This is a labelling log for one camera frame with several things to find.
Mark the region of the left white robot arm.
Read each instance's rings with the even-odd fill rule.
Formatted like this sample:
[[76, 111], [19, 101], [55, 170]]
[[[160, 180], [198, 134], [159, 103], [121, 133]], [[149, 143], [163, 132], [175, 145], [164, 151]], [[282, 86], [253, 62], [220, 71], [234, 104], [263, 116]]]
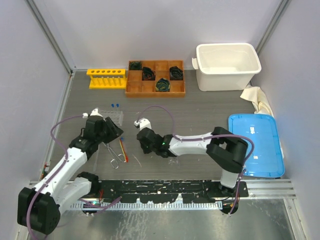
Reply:
[[95, 198], [101, 184], [97, 175], [81, 172], [72, 184], [67, 184], [75, 172], [98, 150], [123, 134], [110, 117], [90, 114], [57, 165], [34, 187], [24, 187], [18, 194], [17, 223], [27, 227], [29, 235], [35, 232], [51, 234], [58, 226], [61, 215], [83, 196]]

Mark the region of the yellow test tube rack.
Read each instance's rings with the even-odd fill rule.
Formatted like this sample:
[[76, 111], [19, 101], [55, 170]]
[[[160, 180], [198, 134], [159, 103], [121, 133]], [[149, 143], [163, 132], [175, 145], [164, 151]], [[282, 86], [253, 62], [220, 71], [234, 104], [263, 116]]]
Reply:
[[89, 89], [125, 89], [127, 86], [124, 68], [88, 69], [86, 75], [90, 77]]

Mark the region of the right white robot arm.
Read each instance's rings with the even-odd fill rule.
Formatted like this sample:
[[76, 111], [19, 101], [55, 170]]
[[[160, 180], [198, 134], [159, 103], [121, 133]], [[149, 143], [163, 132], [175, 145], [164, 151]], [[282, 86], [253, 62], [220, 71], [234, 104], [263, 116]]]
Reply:
[[137, 136], [144, 154], [151, 152], [163, 158], [182, 155], [206, 155], [221, 168], [219, 191], [231, 197], [237, 191], [236, 182], [243, 171], [248, 149], [248, 138], [235, 135], [223, 127], [215, 127], [203, 135], [180, 136], [167, 134], [161, 136], [145, 127]]

